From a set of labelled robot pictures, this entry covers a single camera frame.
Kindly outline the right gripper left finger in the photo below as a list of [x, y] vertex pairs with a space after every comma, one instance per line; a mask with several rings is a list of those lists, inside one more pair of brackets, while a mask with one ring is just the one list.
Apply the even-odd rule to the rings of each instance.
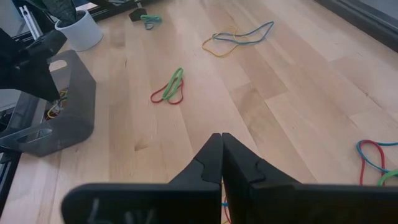
[[65, 224], [220, 224], [223, 139], [214, 133], [166, 184], [90, 183], [62, 200]]

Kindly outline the white plant pot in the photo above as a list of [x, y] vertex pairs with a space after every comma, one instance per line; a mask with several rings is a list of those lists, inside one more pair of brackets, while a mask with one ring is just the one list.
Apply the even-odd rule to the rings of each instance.
[[55, 29], [65, 35], [73, 50], [81, 52], [99, 43], [103, 33], [87, 10], [79, 10], [77, 13], [81, 18], [75, 23], [64, 26], [61, 21], [57, 21]]

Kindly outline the translucent grey plastic bin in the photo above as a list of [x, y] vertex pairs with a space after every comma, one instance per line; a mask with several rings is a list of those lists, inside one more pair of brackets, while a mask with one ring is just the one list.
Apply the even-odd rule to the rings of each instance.
[[48, 121], [51, 104], [22, 92], [7, 129], [0, 133], [0, 147], [43, 157], [86, 140], [95, 123], [96, 81], [74, 50], [53, 56], [66, 66], [51, 75], [57, 90], [67, 90], [60, 114]]

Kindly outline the green artificial succulent plant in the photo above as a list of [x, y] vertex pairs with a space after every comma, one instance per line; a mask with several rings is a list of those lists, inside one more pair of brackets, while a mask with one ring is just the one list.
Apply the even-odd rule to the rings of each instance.
[[29, 4], [49, 13], [62, 22], [72, 24], [77, 21], [77, 12], [72, 0], [26, 0]]

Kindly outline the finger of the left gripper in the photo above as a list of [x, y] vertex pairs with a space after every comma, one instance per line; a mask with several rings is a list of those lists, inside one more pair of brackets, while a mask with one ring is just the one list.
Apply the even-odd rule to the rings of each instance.
[[21, 91], [46, 101], [60, 99], [60, 94], [48, 68], [26, 70], [19, 78]]

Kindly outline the silver aluminium bracket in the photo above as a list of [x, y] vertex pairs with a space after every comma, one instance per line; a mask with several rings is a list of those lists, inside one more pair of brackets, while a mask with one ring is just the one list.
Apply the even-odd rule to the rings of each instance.
[[27, 8], [26, 5], [19, 6], [19, 10], [30, 30], [30, 33], [32, 34], [33, 39], [37, 40], [43, 33], [37, 21], [35, 20], [33, 13]]

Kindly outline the small black clip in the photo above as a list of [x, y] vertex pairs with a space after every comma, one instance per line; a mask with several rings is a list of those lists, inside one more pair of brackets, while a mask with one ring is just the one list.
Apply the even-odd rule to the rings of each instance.
[[143, 15], [147, 15], [147, 11], [144, 8], [137, 8], [129, 14], [129, 18], [132, 22], [136, 22], [139, 21]]

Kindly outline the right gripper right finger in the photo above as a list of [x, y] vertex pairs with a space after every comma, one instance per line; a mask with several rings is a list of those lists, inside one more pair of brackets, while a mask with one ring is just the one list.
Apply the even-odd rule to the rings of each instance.
[[398, 224], [398, 187], [303, 184], [223, 133], [232, 224]]

